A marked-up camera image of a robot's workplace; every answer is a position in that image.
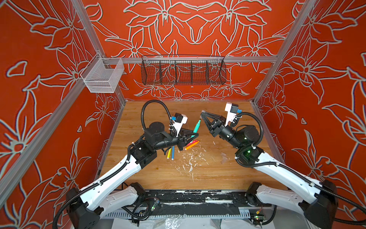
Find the green marker pen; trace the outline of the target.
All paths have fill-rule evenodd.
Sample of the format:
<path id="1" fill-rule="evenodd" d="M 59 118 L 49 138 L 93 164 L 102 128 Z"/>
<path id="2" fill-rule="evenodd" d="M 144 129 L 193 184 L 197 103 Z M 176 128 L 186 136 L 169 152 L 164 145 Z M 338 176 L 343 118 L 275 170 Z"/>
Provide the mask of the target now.
<path id="1" fill-rule="evenodd" d="M 197 133 L 199 128 L 200 128 L 200 124 L 201 124 L 201 119 L 198 120 L 198 122 L 195 125 L 195 128 L 193 130 L 194 133 Z"/>

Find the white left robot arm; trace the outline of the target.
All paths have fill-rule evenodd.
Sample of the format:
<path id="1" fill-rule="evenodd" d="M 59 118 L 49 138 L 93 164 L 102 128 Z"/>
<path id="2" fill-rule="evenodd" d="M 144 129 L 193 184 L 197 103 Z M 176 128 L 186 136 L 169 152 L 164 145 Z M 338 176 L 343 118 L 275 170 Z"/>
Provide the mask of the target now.
<path id="1" fill-rule="evenodd" d="M 91 229 L 116 209 L 142 202 L 145 190 L 138 183 L 122 191 L 115 189 L 157 158 L 158 150 L 173 147 L 183 150 L 199 136 L 199 125 L 189 130 L 183 124 L 173 121 L 169 133 L 161 122 L 144 126 L 144 134 L 128 146 L 127 155 L 116 166 L 82 189 L 71 189 L 62 211 L 67 212 L 72 225 L 76 229 Z"/>

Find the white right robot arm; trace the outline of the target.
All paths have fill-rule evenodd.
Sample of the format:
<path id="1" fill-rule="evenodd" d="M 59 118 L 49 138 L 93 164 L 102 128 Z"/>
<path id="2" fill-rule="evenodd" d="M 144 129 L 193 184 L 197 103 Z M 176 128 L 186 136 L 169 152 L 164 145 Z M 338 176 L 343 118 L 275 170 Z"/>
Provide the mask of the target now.
<path id="1" fill-rule="evenodd" d="M 260 201 L 280 206 L 302 213 L 309 222 L 321 229 L 332 228 L 338 208 L 335 185 L 301 174 L 261 149 L 258 145 L 263 139 L 264 129 L 257 116 L 241 112 L 226 119 L 202 111 L 201 119 L 212 136 L 219 136 L 237 150 L 235 161 L 240 166 L 265 173 L 289 189 L 280 191 L 254 182 L 247 191 L 251 204 Z"/>

